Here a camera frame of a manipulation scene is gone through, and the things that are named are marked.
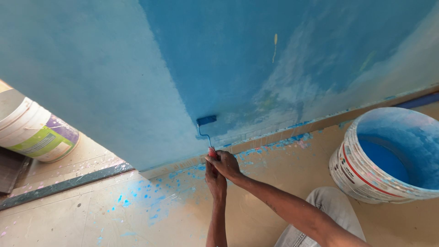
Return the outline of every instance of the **hand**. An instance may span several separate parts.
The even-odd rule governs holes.
[[[216,174],[213,173],[212,164],[209,162],[206,162],[206,175],[204,180],[206,180],[207,186],[212,193],[213,201],[225,201],[227,195],[226,178],[222,176],[219,172],[216,172]]]
[[[205,158],[208,162],[213,164],[219,173],[224,175],[224,177],[233,182],[235,178],[244,176],[241,171],[239,171],[238,161],[233,154],[223,150],[218,150],[216,154],[218,155],[219,160],[210,156],[206,156]]]

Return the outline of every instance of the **person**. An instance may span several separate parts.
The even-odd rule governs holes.
[[[346,195],[334,187],[320,187],[305,200],[243,175],[229,152],[206,156],[205,180],[213,196],[212,220],[206,247],[226,247],[227,181],[263,201],[290,225],[275,247],[370,247]]]

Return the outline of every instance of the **paint roller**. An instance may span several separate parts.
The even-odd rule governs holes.
[[[216,116],[213,115],[213,116],[202,117],[202,118],[197,119],[196,121],[197,121],[198,134],[200,136],[207,136],[207,139],[209,140],[209,153],[208,153],[208,155],[210,157],[215,158],[216,160],[218,160],[218,156],[216,155],[215,148],[212,147],[212,143],[210,142],[210,136],[208,134],[201,134],[201,132],[200,132],[200,126],[215,122],[216,121]],[[215,175],[218,174],[217,169],[213,165],[212,165],[212,172]]]

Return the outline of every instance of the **grey pants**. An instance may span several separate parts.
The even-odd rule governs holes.
[[[307,202],[329,215],[337,224],[353,235],[366,241],[363,230],[347,196],[334,187],[320,187],[311,192]],[[274,247],[319,247],[320,245],[307,235],[289,225]]]

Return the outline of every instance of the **red roller handle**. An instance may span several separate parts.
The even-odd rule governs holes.
[[[210,157],[216,159],[216,160],[219,160],[219,159],[218,159],[218,156],[216,155],[216,152],[215,152],[215,148],[214,148],[214,147],[209,147],[209,153],[208,153],[208,155],[209,155]],[[214,166],[213,164],[211,164],[211,165],[212,165],[212,172],[213,172],[213,174],[218,175],[218,170],[215,168],[215,166]]]

